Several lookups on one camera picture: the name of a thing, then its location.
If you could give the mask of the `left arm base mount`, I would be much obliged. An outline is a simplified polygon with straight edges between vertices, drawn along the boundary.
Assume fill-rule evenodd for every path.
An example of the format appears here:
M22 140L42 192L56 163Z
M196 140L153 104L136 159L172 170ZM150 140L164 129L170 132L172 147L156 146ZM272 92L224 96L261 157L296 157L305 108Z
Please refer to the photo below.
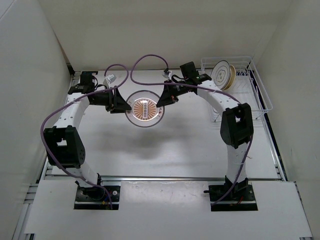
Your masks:
M104 185L108 194L99 187L82 187L75 181L77 190L74 199L73 208L75 210L108 210L116 211L120 206L120 185Z

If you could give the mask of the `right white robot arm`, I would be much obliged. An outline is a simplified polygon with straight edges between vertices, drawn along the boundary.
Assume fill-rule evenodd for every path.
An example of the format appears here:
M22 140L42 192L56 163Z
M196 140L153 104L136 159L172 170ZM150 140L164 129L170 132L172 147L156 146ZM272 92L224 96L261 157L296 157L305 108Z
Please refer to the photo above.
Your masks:
M219 113L220 136L227 146L224 193L230 200L236 200L248 185L246 158L254 134L251 106L248 103L240 103L220 88L220 84L231 77L229 64L215 66L212 75L199 73L193 62L181 65L180 70L182 77L174 75L168 68L163 71L167 80L163 83L163 92L157 106L172 105L178 101L179 96L194 92Z

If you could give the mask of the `white plate green rim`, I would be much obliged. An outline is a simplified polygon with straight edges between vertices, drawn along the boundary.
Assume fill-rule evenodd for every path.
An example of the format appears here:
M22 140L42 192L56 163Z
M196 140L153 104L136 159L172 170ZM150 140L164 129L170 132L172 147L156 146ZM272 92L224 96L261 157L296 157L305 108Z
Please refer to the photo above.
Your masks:
M227 86L230 76L231 67L226 60L219 61L210 74L212 81L220 90L223 90Z

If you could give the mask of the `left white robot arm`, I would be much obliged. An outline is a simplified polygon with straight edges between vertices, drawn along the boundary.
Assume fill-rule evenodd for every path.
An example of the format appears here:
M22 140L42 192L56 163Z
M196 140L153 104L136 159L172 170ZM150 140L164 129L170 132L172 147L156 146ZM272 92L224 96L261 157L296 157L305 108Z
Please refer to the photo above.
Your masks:
M41 135L49 163L76 178L79 187L88 188L87 194L93 200L103 198L105 188L99 174L85 161L86 150L78 133L83 115L90 105L104 106L112 114L132 109L117 87L108 89L105 86L103 90L97 90L98 87L96 73L82 72L78 84L68 91L59 119L53 127L44 128Z

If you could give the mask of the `orange sunburst plate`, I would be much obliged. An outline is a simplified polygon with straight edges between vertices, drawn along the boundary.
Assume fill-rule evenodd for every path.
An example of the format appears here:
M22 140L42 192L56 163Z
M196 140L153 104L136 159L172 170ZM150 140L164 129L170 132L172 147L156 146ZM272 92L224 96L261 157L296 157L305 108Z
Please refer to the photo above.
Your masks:
M126 100L131 110L125 116L133 125L150 128L157 125L164 117L165 107L157 107L160 97L153 91L140 90L132 93Z

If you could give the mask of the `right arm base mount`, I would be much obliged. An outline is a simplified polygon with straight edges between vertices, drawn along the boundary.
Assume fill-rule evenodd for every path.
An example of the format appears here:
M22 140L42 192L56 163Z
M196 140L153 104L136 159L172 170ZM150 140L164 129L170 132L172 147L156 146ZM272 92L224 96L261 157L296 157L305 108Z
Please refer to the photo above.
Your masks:
M258 211L258 205L253 186L246 177L243 181L237 182L234 188L223 199L217 202L232 186L232 182L225 177L223 185L209 185L204 194L209 195L212 212L247 212Z

